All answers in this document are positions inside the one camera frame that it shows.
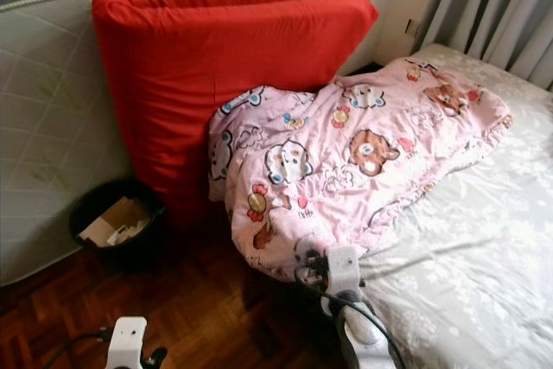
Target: cable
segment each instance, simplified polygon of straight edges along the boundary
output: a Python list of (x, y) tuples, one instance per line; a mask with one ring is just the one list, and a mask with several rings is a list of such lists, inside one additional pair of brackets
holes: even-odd
[(52, 356), (52, 359), (50, 359), (47, 362), (47, 364), (44, 366), (43, 369), (49, 369), (50, 367), (52, 367), (55, 361), (59, 359), (63, 353), (68, 351), (71, 347), (75, 346), (81, 340), (96, 339), (96, 340), (101, 340), (103, 342), (108, 343), (111, 341), (112, 335), (113, 335), (113, 328), (102, 328), (97, 333), (81, 334), (80, 336), (74, 337), (68, 343), (66, 343), (60, 350), (58, 350), (58, 352), (54, 356)]
[(376, 320), (374, 320), (374, 318), (369, 315), (366, 311), (364, 311), (363, 309), (359, 308), (355, 303), (353, 302), (349, 302), (348, 300), (344, 300), (343, 298), (339, 298), (337, 296), (334, 296), (332, 294), (328, 294), (328, 293), (325, 293), (324, 291), (321, 291), (319, 289), (316, 289), (314, 287), (311, 287), (310, 285), (307, 285), (305, 284), (305, 282), (299, 278), (299, 276), (297, 275), (297, 272), (298, 270), (300, 270), (301, 267), (299, 268), (296, 268), (294, 270), (294, 278), (296, 279), (296, 281), (301, 284), (303, 287), (306, 287), (312, 291), (314, 291), (315, 293), (319, 294), (320, 296), (323, 296), (323, 297), (326, 297), (328, 300), (332, 301), (332, 302), (337, 302), (343, 306), (347, 306), (351, 309), (354, 309), (355, 311), (357, 311), (358, 313), (361, 313), (368, 321), (370, 321), (375, 328), (378, 329), (378, 331), (380, 333), (382, 333), (382, 335), (388, 340), (388, 343), (390, 344), (392, 350), (394, 351), (394, 354), (396, 354), (396, 357), (397, 357), (397, 360), (399, 361), (399, 365), (401, 366), (401, 369), (407, 369), (407, 365), (405, 365), (405, 362), (404, 362), (404, 358), (402, 357), (401, 353), (399, 352), (399, 348), (397, 347), (396, 345), (396, 342), (393, 340), (393, 338), (386, 332), (386, 330), (380, 326), (378, 324), (378, 322)]

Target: curtain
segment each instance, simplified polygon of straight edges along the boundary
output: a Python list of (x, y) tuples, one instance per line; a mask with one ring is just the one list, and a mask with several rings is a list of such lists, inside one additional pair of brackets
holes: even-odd
[(553, 0), (431, 0), (414, 50), (432, 42), (553, 91)]

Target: wooden floor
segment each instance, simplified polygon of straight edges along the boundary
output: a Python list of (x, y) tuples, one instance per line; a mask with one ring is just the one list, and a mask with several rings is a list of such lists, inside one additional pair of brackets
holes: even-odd
[[(249, 269), (228, 231), (210, 228), (170, 237), (163, 259), (142, 273), (80, 251), (0, 289), (0, 367), (40, 369), (70, 338), (143, 315), (144, 352), (165, 346), (163, 369), (346, 368), (317, 301)], [(54, 368), (104, 369), (106, 351), (85, 340)]]

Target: pink blanket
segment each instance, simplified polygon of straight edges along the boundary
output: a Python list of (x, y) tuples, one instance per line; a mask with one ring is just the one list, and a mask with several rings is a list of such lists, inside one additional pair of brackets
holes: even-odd
[(481, 160), (512, 118), (485, 87), (400, 59), (318, 93), (260, 86), (210, 124), (210, 199), (251, 266), (282, 280), (311, 251), (371, 250), (401, 209)]

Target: mattress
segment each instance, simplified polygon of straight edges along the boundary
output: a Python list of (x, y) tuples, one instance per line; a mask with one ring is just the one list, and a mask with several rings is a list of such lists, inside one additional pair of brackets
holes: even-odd
[(404, 210), (360, 259), (410, 367), (553, 367), (553, 95), (440, 45), (415, 55), (496, 92), (514, 123)]

